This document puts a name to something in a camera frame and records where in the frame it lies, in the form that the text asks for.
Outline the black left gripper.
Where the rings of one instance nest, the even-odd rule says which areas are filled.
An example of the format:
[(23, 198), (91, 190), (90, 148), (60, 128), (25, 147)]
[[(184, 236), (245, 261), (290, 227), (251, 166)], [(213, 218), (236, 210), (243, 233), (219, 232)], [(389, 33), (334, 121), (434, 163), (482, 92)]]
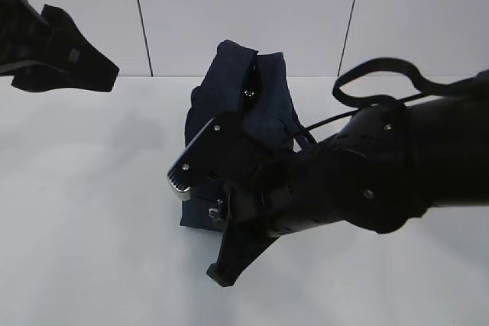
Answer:
[(40, 16), (28, 0), (1, 0), (1, 73), (24, 92), (111, 92), (119, 68), (62, 8), (45, 5)]

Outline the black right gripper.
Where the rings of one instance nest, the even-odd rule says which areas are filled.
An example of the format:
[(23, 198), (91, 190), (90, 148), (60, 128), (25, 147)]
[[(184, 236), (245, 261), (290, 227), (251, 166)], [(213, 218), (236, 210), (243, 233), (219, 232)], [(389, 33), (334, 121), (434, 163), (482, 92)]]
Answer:
[(227, 192), (227, 201), (209, 211), (222, 239), (206, 275), (218, 285), (233, 286), (280, 237), (306, 229), (305, 159), (305, 150), (239, 150), (213, 170)]

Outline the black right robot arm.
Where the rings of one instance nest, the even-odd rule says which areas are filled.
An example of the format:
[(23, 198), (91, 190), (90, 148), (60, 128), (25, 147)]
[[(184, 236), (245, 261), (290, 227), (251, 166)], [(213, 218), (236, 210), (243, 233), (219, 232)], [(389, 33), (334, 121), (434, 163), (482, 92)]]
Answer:
[(212, 174), (228, 191), (208, 276), (238, 277), (278, 238), (338, 221), (389, 234), (430, 208), (488, 204), (488, 74), (446, 85), (418, 105), (376, 105), (298, 153), (247, 134)]

